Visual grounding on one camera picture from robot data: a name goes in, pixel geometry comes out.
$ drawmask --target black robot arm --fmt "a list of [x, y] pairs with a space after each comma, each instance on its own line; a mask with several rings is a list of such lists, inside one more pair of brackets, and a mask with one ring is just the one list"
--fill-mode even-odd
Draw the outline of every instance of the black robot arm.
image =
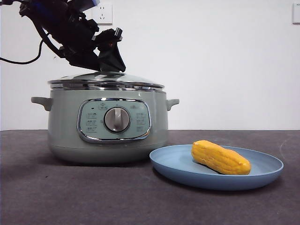
[[[16, 0], [2, 0], [0, 5], [11, 5]], [[96, 6], [99, 0], [17, 0], [21, 2], [20, 15], [30, 18], [45, 44], [70, 65], [97, 71], [122, 71], [126, 67], [117, 42], [122, 30], [99, 31], [94, 20], [87, 20], [84, 10]], [[48, 36], [62, 44], [56, 48]], [[99, 55], [94, 53], [98, 48]]]

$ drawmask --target silver knob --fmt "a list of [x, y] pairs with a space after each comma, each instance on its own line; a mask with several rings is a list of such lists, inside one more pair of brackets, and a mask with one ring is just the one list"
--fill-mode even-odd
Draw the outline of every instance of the silver knob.
[[104, 122], [106, 127], [113, 132], [121, 132], [129, 125], [129, 115], [122, 108], [112, 108], [105, 114]]

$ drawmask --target pot base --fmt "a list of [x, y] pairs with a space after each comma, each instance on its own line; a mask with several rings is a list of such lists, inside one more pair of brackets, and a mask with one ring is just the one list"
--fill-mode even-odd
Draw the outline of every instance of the pot base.
[[50, 145], [51, 152], [58, 158], [85, 164], [120, 164], [149, 157], [150, 152], [165, 146], [165, 142], [135, 148], [78, 149]]

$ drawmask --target pot lid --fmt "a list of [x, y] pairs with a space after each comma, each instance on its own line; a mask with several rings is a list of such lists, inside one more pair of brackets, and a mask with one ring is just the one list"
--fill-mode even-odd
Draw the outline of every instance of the pot lid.
[[154, 88], [164, 88], [161, 84], [156, 84], [147, 79], [132, 76], [125, 73], [120, 72], [104, 72], [98, 71], [90, 74], [82, 74], [82, 75], [74, 75], [74, 76], [64, 76], [58, 80], [49, 81], [50, 84], [121, 84], [121, 85], [137, 85], [137, 86], [145, 86], [145, 87], [154, 87]]

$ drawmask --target dark gray tabletop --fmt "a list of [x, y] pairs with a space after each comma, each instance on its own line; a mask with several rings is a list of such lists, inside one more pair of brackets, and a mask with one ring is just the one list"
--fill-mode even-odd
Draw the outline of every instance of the dark gray tabletop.
[[55, 158], [45, 130], [1, 132], [2, 225], [298, 225], [300, 131], [169, 131], [171, 144], [205, 139], [272, 154], [273, 183], [212, 191], [175, 183], [150, 160], [80, 166]]

